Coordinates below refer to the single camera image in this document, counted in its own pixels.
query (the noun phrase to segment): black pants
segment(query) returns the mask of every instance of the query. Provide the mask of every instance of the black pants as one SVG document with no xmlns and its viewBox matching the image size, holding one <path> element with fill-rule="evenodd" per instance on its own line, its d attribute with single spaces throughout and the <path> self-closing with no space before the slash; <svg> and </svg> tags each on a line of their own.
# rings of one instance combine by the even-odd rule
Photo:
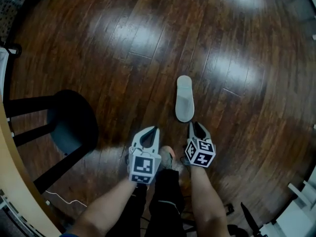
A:
<svg viewBox="0 0 316 237">
<path fill-rule="evenodd" d="M 145 185 L 140 185 L 133 192 L 127 205 L 115 226 L 107 237 L 140 236 L 140 217 L 146 203 Z M 149 205 L 151 220 L 146 230 L 146 237 L 155 236 L 186 236 L 181 212 L 184 209 L 184 199 L 179 186 L 179 172 L 166 169 L 156 176 L 155 194 Z"/>
</svg>

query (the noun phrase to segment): white slide sandal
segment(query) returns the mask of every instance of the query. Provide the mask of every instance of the white slide sandal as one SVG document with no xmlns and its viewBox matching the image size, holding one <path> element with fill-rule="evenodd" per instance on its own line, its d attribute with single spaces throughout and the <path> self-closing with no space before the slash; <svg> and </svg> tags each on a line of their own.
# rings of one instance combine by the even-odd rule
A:
<svg viewBox="0 0 316 237">
<path fill-rule="evenodd" d="M 192 80 L 188 76 L 177 79 L 176 116 L 181 122 L 189 122 L 194 115 Z"/>
</svg>

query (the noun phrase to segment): black stool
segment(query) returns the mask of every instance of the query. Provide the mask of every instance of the black stool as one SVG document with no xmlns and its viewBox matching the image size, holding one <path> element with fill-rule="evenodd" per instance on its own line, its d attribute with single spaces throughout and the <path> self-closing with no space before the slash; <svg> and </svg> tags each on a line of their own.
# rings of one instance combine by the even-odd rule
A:
<svg viewBox="0 0 316 237">
<path fill-rule="evenodd" d="M 46 125 L 13 137 L 18 147 L 50 133 L 56 146 L 66 155 L 34 181 L 41 194 L 97 145 L 99 130 L 93 110 L 72 90 L 62 90 L 54 96 L 6 101 L 4 109 L 7 118 L 48 109 Z"/>
</svg>

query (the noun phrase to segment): forearm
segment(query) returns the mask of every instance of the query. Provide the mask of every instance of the forearm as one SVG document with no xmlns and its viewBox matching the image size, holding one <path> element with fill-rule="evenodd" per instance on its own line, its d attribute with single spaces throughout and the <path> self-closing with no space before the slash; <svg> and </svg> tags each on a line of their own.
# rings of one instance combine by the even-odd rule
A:
<svg viewBox="0 0 316 237">
<path fill-rule="evenodd" d="M 105 193 L 83 212 L 70 233 L 78 236 L 104 236 L 119 220 L 136 183 L 127 178 L 120 181 L 109 192 Z"/>
<path fill-rule="evenodd" d="M 193 214 L 200 235 L 204 235 L 202 233 L 208 232 L 210 228 L 225 232 L 227 230 L 226 211 L 204 168 L 191 166 L 191 183 Z"/>
</svg>

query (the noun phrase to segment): dark brown hardwood floor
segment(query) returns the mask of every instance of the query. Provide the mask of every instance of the dark brown hardwood floor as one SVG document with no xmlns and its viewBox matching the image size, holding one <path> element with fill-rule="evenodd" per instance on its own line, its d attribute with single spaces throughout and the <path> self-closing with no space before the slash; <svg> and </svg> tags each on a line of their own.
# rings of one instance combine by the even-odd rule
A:
<svg viewBox="0 0 316 237">
<path fill-rule="evenodd" d="M 187 124 L 174 114 L 176 79 L 189 75 L 194 120 L 217 148 L 207 172 L 235 206 L 229 223 L 248 229 L 240 202 L 258 225 L 272 220 L 291 198 L 287 184 L 299 185 L 315 164 L 316 49 L 306 30 L 314 12 L 304 6 L 308 0 L 42 0 L 15 37 L 23 53 L 10 98 L 75 90 L 100 129 L 97 149 L 49 190 L 91 203 L 126 175 L 133 135 L 150 125 L 180 158 Z M 45 122 L 44 111 L 12 119 L 16 134 Z M 33 180 L 63 157 L 49 135 L 18 150 Z M 180 161 L 177 168 L 188 196 L 189 174 Z M 84 210 L 44 197 L 74 218 Z"/>
</svg>

